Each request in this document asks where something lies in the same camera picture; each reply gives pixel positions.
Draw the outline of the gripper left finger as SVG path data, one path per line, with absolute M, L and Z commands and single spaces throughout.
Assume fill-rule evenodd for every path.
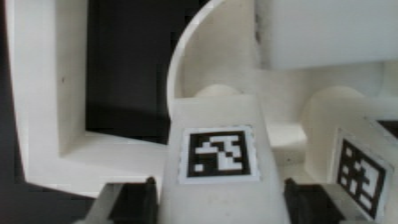
M 138 183 L 109 183 L 86 218 L 77 224 L 157 224 L 159 193 L 154 177 Z

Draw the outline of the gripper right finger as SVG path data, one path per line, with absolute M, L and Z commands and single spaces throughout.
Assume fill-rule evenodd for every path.
M 285 201 L 292 224 L 340 224 L 344 213 L 321 184 L 285 180 Z

